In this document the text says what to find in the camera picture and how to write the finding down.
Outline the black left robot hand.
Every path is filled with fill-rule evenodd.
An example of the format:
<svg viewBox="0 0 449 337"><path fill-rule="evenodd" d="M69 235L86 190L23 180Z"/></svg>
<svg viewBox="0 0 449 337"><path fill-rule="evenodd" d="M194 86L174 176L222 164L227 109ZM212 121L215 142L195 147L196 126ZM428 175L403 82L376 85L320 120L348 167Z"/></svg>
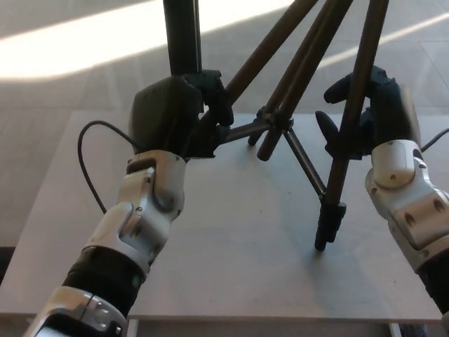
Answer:
<svg viewBox="0 0 449 337"><path fill-rule="evenodd" d="M162 79L133 100L128 134L135 154L163 150L183 159L214 157L234 123L218 70Z"/></svg>

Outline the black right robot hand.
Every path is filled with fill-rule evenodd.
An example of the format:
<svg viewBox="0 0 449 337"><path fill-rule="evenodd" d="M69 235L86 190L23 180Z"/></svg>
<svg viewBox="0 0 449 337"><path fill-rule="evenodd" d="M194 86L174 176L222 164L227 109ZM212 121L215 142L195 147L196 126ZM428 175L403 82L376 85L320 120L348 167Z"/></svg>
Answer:
<svg viewBox="0 0 449 337"><path fill-rule="evenodd" d="M365 89L370 105L360 116L350 136L339 135L338 127L322 111L315 112L325 149L334 159L360 160L382 143L411 140L422 143L420 125L410 91L386 71L374 66Z"/></svg>

